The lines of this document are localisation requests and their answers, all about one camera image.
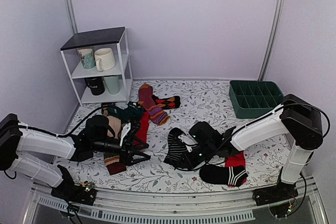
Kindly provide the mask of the black white striped sock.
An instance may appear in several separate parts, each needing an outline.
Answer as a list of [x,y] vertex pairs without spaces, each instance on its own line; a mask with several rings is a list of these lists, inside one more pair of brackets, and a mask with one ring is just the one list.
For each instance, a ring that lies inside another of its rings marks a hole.
[[185,143],[179,138],[181,135],[185,136],[185,133],[181,129],[175,127],[169,131],[167,137],[168,153],[164,162],[174,167],[179,165],[182,156],[187,152]]

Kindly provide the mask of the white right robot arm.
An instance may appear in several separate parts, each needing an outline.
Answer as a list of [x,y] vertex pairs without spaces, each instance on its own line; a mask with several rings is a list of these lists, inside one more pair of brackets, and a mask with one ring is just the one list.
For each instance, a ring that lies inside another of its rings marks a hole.
[[245,164],[209,164],[214,156],[230,159],[242,156],[243,151],[269,138],[290,135],[293,140],[289,157],[281,168],[278,185],[271,190],[276,201],[291,194],[303,167],[309,162],[314,150],[321,146],[325,134],[321,117],[325,113],[293,94],[286,95],[283,102],[273,110],[237,128],[227,129],[223,134],[207,122],[197,122],[185,134],[173,128],[168,134],[169,151],[165,163],[182,170],[200,167],[200,178],[209,184],[241,186],[248,177]]

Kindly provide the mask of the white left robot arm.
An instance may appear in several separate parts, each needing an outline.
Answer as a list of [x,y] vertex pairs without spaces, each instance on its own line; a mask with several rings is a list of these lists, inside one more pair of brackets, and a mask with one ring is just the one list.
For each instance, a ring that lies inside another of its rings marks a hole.
[[78,188],[66,180],[67,170],[40,160],[31,153],[42,153],[82,162],[93,157],[94,152],[116,153],[127,166],[147,161],[150,155],[142,152],[148,144],[136,137],[140,126],[127,123],[120,137],[103,115],[86,120],[85,128],[78,134],[59,135],[21,123],[16,114],[1,120],[1,170],[12,170],[32,179],[41,180],[67,200],[78,195]]

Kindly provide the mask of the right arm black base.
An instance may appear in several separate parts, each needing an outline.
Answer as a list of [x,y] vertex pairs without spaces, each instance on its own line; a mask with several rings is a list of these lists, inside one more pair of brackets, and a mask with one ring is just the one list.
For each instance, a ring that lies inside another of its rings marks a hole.
[[297,207],[296,184],[278,184],[253,191],[253,200],[257,206],[268,205],[272,216],[285,218],[292,215]]

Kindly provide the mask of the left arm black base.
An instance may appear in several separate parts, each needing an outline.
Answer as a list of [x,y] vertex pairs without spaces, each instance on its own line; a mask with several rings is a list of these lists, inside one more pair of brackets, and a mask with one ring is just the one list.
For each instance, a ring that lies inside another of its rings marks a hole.
[[85,181],[81,184],[75,184],[72,176],[65,167],[61,165],[57,167],[61,171],[63,181],[57,187],[52,188],[51,195],[63,199],[66,202],[76,202],[93,206],[97,194],[94,183]]

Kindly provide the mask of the long red sock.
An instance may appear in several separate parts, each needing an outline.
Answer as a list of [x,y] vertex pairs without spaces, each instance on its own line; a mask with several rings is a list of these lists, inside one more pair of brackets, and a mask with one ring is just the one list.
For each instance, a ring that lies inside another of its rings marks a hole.
[[147,112],[143,112],[141,119],[132,118],[131,120],[140,123],[140,129],[136,133],[136,137],[139,138],[142,142],[146,143],[150,120],[149,114]]

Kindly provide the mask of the black sock white stripes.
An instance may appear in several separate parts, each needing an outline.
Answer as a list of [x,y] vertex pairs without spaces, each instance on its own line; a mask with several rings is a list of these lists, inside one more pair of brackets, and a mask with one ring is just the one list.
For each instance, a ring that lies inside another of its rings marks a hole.
[[228,185],[239,187],[244,183],[248,174],[244,166],[219,167],[215,165],[205,165],[200,169],[200,178],[209,184]]

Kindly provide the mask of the floral white table mat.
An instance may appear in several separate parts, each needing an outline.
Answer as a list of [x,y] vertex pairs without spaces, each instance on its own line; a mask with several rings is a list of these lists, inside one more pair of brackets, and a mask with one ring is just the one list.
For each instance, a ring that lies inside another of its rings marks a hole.
[[151,159],[127,167],[125,172],[110,175],[102,153],[95,153],[93,158],[81,163],[55,158],[54,163],[68,169],[75,182],[87,180],[100,188],[143,193],[208,193],[276,184],[290,152],[284,136],[273,137],[244,151],[248,177],[238,188],[208,184],[199,178],[199,171],[182,172],[164,163],[168,151],[167,135],[172,128],[178,127],[188,134],[194,124],[205,121],[223,133],[229,127],[238,128],[250,120],[236,118],[229,98],[229,82],[134,81],[131,101],[137,100],[139,87],[145,82],[153,87],[159,98],[174,95],[181,98],[178,109],[168,110],[170,118],[167,123],[161,126],[149,123],[149,149],[146,153],[151,155]]

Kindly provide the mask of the beige maroon striped sock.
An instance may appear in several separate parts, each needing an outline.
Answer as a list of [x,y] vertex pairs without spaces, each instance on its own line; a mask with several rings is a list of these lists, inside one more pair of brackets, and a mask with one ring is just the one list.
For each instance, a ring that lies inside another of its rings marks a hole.
[[[114,130],[112,134],[108,131],[108,137],[118,139],[118,143],[120,142],[120,135],[122,130],[121,120],[114,116],[107,116],[109,120],[109,126]],[[127,170],[126,165],[120,162],[120,155],[115,152],[105,152],[104,156],[104,164],[110,175],[114,175],[120,172],[124,172]]]

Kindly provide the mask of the maroon purple striped sock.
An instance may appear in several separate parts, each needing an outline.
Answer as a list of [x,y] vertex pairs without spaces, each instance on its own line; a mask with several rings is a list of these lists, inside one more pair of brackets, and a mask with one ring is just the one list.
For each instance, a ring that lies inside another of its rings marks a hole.
[[150,120],[156,125],[165,124],[170,116],[157,104],[153,98],[153,88],[148,84],[143,84],[139,88],[138,104],[141,105],[149,114]]

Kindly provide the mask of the dark teal sock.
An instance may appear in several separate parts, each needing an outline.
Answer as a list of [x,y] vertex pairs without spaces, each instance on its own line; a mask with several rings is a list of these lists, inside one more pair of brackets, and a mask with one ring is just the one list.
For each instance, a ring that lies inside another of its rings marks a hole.
[[125,109],[110,104],[106,107],[108,116],[115,117],[121,121],[122,124],[130,121],[140,121],[144,113],[144,108],[139,106],[136,102],[129,102]]

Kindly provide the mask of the black orange argyle sock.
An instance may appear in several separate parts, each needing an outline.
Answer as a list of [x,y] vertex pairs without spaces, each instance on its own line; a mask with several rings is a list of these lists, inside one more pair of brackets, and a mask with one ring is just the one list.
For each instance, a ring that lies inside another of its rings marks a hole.
[[152,99],[157,106],[163,110],[177,109],[181,105],[181,98],[179,96],[173,96],[170,98],[158,98],[152,95]]

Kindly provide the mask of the pale green mug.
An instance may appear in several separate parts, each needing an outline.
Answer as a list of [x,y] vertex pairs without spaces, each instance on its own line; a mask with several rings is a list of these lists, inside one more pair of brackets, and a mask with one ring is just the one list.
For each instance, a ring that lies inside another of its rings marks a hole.
[[118,76],[106,76],[106,77],[103,77],[103,80],[106,84],[108,92],[111,95],[115,95],[120,92],[120,84],[119,84]]

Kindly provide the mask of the green divided organizer tray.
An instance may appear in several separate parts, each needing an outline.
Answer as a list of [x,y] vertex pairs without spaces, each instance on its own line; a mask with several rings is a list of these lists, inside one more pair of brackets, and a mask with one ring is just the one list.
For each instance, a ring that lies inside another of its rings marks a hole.
[[271,81],[231,80],[229,97],[238,119],[255,119],[283,101],[283,93]]

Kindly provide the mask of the black mug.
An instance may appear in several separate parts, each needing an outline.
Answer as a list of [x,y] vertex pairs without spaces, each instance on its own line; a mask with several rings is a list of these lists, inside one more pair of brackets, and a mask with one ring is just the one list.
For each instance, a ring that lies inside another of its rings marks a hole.
[[90,89],[92,95],[98,96],[105,92],[102,77],[85,78],[85,83]]

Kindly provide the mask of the cream ceramic mug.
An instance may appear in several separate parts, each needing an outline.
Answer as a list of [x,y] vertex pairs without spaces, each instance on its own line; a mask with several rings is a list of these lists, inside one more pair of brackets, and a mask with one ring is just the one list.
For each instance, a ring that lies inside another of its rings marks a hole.
[[94,58],[96,68],[99,72],[112,69],[116,65],[114,54],[111,48],[100,48],[95,51]]

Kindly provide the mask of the white shelf black top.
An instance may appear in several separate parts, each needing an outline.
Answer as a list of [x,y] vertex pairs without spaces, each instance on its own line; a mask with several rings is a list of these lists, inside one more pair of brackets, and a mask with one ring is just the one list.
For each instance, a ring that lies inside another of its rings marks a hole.
[[125,27],[76,33],[60,53],[81,106],[130,101],[133,75]]

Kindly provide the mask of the teal patterned mug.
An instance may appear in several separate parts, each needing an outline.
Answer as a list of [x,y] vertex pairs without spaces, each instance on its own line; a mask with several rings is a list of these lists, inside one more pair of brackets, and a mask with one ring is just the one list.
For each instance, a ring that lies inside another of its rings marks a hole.
[[84,69],[92,69],[96,66],[93,47],[80,48],[77,53]]

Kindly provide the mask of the aluminium front rail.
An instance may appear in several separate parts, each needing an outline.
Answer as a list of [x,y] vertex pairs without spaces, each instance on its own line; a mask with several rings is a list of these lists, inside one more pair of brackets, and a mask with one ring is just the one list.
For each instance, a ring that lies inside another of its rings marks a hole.
[[330,223],[312,176],[297,181],[294,211],[279,218],[274,211],[289,200],[257,205],[252,188],[210,193],[143,193],[98,189],[92,206],[74,210],[50,189],[34,183],[23,223]]

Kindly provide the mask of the right metal corner post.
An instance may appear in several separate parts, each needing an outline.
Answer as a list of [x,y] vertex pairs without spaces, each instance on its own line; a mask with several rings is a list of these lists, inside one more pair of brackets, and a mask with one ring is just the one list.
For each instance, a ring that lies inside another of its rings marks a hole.
[[264,55],[264,58],[261,64],[261,69],[258,75],[258,81],[264,81],[266,73],[267,73],[267,69],[270,64],[284,1],[285,0],[276,0],[274,16],[273,16],[273,20],[271,24],[271,30],[270,30],[270,34],[268,37],[265,55]]

